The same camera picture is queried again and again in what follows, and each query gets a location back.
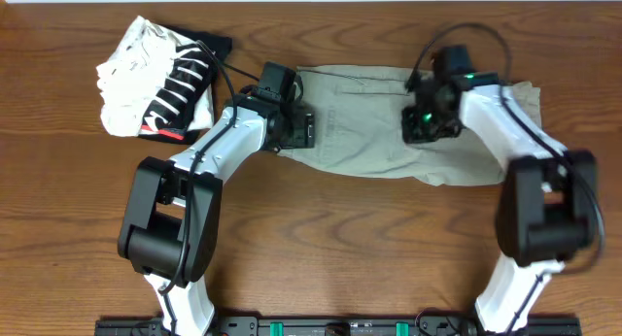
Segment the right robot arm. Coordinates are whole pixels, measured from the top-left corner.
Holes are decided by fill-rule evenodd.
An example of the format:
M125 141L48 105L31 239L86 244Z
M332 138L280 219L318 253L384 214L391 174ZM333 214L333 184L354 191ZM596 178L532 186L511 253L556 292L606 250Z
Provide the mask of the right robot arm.
M568 261L604 234L596 198L596 159L570 151L535 125L510 87L471 68L413 72L405 84L415 102L402 112L407 143L472 131L504 171L496 212L501 255L463 335L529 333L529 312Z

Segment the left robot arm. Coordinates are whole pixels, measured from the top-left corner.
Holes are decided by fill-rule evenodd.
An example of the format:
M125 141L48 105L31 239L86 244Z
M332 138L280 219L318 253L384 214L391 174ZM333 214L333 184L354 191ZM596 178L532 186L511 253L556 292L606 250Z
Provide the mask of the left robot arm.
M162 328L171 335L207 334L216 309L204 279L217 240L224 185L258 151L308 149L315 116L299 100L280 103L237 94L192 146L137 167L118 239L155 291Z

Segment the khaki green shorts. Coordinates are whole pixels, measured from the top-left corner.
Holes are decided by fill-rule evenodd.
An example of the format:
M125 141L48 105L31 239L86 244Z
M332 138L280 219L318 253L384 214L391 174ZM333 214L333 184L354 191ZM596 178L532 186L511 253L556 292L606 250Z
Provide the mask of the khaki green shorts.
M414 178L428 185L496 185L504 172L471 131L457 138L407 145L401 112L413 104L410 72L385 66L300 67L303 101L315 115L315 146L282 150L317 170L352 177Z

